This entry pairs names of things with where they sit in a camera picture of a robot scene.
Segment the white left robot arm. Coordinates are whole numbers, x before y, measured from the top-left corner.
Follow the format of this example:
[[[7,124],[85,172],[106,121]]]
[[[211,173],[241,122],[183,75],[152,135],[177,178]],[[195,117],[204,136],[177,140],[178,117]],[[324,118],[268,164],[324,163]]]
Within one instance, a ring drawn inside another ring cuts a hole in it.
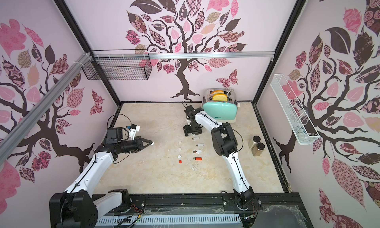
[[[95,188],[119,154],[137,153],[153,144],[140,136],[134,140],[106,139],[78,178],[64,192],[54,194],[49,200],[50,226],[93,228],[98,219],[111,210],[131,208],[132,200],[126,189],[112,190],[93,200]]]

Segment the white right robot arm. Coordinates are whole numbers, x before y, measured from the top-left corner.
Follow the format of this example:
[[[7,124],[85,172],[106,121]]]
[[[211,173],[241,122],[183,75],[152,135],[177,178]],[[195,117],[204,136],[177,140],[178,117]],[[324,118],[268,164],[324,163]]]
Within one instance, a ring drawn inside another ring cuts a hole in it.
[[[211,133],[213,148],[227,164],[232,177],[235,203],[241,210],[247,210],[255,195],[246,179],[238,158],[238,141],[230,123],[222,123],[211,118],[202,108],[192,105],[184,110],[188,124],[183,127],[185,136],[199,135],[203,129]]]

